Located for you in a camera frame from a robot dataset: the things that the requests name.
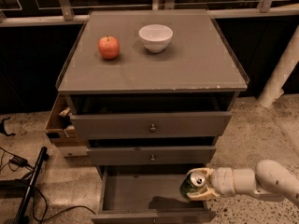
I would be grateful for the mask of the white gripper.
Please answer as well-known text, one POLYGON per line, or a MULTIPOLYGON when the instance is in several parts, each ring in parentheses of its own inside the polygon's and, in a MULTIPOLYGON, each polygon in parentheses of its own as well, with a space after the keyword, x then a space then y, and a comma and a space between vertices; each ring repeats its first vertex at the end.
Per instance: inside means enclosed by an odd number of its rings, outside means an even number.
POLYGON ((231 168, 194 168, 189 170, 187 175, 193 172, 199 172, 207 177, 211 189, 188 192, 187 197, 191 201, 209 201, 216 197, 234 196, 234 175, 231 168))

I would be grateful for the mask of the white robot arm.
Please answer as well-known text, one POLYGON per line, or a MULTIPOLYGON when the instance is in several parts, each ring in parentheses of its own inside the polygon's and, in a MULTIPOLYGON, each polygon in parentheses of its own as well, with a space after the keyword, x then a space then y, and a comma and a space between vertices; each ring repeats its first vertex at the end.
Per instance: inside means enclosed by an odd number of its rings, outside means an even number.
POLYGON ((268 202, 287 199, 299 207, 299 180, 272 160, 260 161, 254 170, 230 167, 191 169, 180 186, 180 193, 188 201, 247 195, 268 202))

